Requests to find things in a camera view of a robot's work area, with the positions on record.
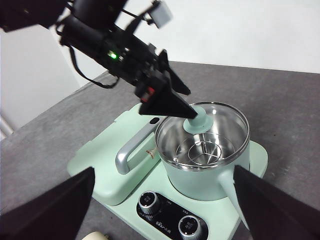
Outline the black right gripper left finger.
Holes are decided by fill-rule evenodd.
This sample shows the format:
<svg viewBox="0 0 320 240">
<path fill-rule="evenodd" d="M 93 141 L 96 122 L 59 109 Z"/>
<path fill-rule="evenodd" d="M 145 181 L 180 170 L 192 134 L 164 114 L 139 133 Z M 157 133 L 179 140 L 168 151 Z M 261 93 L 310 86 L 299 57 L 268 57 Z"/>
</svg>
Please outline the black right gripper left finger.
<svg viewBox="0 0 320 240">
<path fill-rule="evenodd" d="M 2 240 L 74 240 L 87 214 L 95 186 L 88 167 L 0 217 Z"/>
</svg>

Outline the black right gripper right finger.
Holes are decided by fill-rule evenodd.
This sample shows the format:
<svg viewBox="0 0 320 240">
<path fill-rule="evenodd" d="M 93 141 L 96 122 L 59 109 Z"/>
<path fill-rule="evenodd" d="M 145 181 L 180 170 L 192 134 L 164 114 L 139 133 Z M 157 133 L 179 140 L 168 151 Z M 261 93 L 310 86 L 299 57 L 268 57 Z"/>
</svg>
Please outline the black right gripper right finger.
<svg viewBox="0 0 320 240">
<path fill-rule="evenodd" d="M 238 204 L 254 240 L 318 240 L 319 210 L 236 165 Z"/>
</svg>

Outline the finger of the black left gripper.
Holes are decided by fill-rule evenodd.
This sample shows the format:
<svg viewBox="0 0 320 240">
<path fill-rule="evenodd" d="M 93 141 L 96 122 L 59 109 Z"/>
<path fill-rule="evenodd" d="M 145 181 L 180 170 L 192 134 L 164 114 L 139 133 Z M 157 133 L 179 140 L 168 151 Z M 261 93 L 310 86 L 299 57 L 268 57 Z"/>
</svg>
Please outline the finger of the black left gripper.
<svg viewBox="0 0 320 240">
<path fill-rule="evenodd" d="M 151 77 L 138 83 L 139 114 L 194 119 L 198 113 L 176 92 L 167 77 Z"/>
<path fill-rule="evenodd" d="M 183 83 L 180 77 L 170 67 L 168 54 L 165 49 L 163 49 L 159 54 L 159 71 L 162 73 L 167 72 L 169 74 L 171 87 L 177 93 L 180 93 L 186 96 L 191 94 L 191 90 Z"/>
</svg>

